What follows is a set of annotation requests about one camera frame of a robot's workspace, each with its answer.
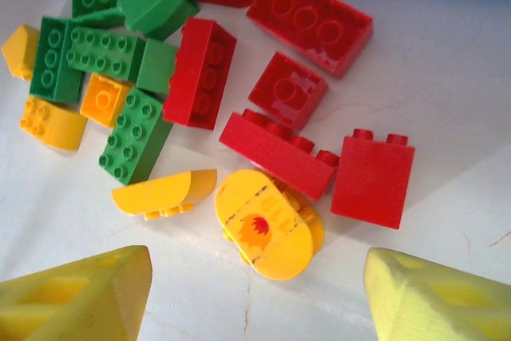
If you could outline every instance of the yellow foam block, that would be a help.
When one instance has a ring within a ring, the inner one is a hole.
[[[121,211],[151,220],[192,210],[215,186],[216,169],[188,171],[114,189],[112,198]]]
[[[66,151],[77,151],[87,118],[71,109],[29,95],[20,127],[40,142]]]
[[[2,46],[2,54],[13,76],[32,80],[38,43],[39,30],[25,24],[10,35]]]
[[[224,235],[258,273],[289,280],[303,272],[321,248],[321,218],[299,193],[261,171],[228,176],[216,192],[216,215]]]
[[[132,246],[0,283],[0,340],[134,341],[152,275]]]
[[[113,128],[131,87],[93,73],[85,91],[80,113],[107,128]]]
[[[367,254],[379,341],[511,339],[511,286],[389,249]]]

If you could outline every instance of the yellow curved brick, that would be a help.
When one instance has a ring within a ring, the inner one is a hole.
[[[511,339],[510,285],[383,248],[364,284],[379,341]]]
[[[131,87],[93,73],[85,91],[80,113],[107,128],[113,128]]]
[[[152,277],[131,246],[0,283],[0,339],[135,341]]]
[[[38,43],[39,30],[21,24],[2,46],[3,57],[13,76],[32,80]]]
[[[192,210],[215,186],[216,169],[188,171],[114,189],[112,198],[121,211],[151,220]]]
[[[323,223],[308,202],[282,189],[263,172],[245,169],[228,176],[215,199],[226,238],[245,262],[272,280],[289,280],[303,272],[324,236],[324,230],[318,234]],[[315,237],[307,223],[314,223]]]
[[[29,95],[20,128],[40,142],[66,151],[77,151],[87,118],[71,109]]]

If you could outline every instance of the green 2x2 brick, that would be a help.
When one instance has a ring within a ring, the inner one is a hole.
[[[71,42],[66,55],[70,67],[119,80],[137,81],[144,40],[127,34],[74,27]]]
[[[172,128],[161,115],[161,101],[133,88],[99,165],[124,185],[146,181]]]
[[[43,18],[30,94],[57,103],[73,104],[80,99],[83,73],[68,66],[65,56],[71,46],[68,19]]]

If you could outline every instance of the white surface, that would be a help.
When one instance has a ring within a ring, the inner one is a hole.
[[[28,84],[1,64],[0,280],[146,244],[154,274],[141,340],[376,339],[362,284],[370,246],[511,284],[511,1],[344,1],[374,16],[375,35],[344,79],[323,73],[331,91],[303,135],[337,153],[355,127],[409,135],[417,152],[400,231],[333,216],[328,197],[318,205],[326,243],[311,266],[286,283],[264,280],[222,237],[212,198],[149,223],[118,212],[118,183],[97,166],[108,131],[90,122],[73,155],[38,144],[18,127]],[[66,15],[66,2],[0,0],[0,42],[22,22]],[[239,39],[217,129],[175,127],[152,177],[218,166],[222,179],[249,166],[218,143],[221,129],[250,106],[276,50],[296,57],[243,10],[200,14]]]

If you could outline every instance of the scratch on surface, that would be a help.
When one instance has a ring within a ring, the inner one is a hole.
[[[493,244],[491,244],[489,247],[492,248],[494,247],[495,245],[498,245],[501,241],[503,241],[506,237],[508,237],[509,235],[511,235],[511,231],[507,232],[505,235],[503,235],[503,237],[501,237],[500,239],[498,239],[497,241],[495,241]]]
[[[247,331],[248,331],[248,319],[249,319],[249,315],[250,315],[250,306],[252,305],[252,299],[251,299],[251,296],[250,296],[250,289],[251,289],[251,285],[252,285],[252,278],[250,277],[250,274],[247,272],[247,278],[248,278],[248,285],[247,285],[247,304],[245,305],[245,324],[244,324],[244,327],[243,327],[243,334],[244,334],[244,338],[245,340],[247,340]]]
[[[156,314],[154,314],[154,313],[152,313],[151,311],[145,311],[145,314],[146,314],[146,315],[150,315],[150,316],[152,316],[153,321],[154,321],[155,323],[157,323],[157,324],[161,325],[161,326],[164,326],[164,327],[171,327],[172,329],[175,329],[175,330],[177,330],[178,332],[183,333],[184,335],[187,335],[188,337],[190,337],[190,338],[192,338],[192,339],[195,339],[196,341],[202,341],[201,339],[197,338],[197,336],[196,336],[196,335],[193,335],[192,333],[189,333],[189,332],[187,332],[187,331],[185,331],[185,330],[183,330],[183,329],[181,329],[181,328],[178,328],[178,327],[176,327],[176,326],[172,325],[171,323],[164,323],[163,321],[159,320],[159,319],[158,319],[158,317],[157,317],[157,315],[156,315]]]

